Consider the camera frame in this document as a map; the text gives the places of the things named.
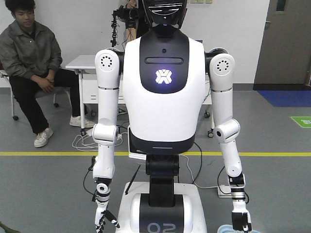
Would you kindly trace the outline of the robot hand image right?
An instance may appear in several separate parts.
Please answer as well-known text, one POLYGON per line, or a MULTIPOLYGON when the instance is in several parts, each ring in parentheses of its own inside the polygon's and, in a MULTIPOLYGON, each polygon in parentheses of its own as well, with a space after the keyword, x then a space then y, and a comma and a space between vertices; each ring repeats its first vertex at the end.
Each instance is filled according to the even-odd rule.
POLYGON ((234 229, 241 230, 242 227, 252 230, 251 216, 246 208, 244 201, 234 201, 233 210, 231 213, 232 226, 234 229))

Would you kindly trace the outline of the robot hand image left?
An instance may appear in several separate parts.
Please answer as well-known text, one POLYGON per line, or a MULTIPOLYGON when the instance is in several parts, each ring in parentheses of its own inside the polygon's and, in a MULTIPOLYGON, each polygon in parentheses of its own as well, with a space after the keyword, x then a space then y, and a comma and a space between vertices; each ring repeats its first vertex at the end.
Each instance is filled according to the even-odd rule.
POLYGON ((120 224, 117 221, 117 218, 107 209, 107 202, 96 201, 97 209, 95 214, 95 230, 97 233, 104 232, 105 221, 108 220, 111 222, 117 229, 120 228, 120 224))

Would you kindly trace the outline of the white robot arm image right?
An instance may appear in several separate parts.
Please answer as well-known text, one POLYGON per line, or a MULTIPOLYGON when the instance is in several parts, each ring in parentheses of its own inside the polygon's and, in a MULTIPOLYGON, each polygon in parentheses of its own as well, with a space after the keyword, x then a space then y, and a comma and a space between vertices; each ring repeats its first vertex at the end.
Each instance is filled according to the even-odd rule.
POLYGON ((233 119, 233 73, 234 58, 223 48, 216 48, 206 54, 210 59, 209 84, 211 88, 212 113, 214 119, 214 136, 218 140, 224 159, 228 184, 231 188, 234 213, 248 213, 245 203, 244 175, 236 137, 240 125, 233 119))

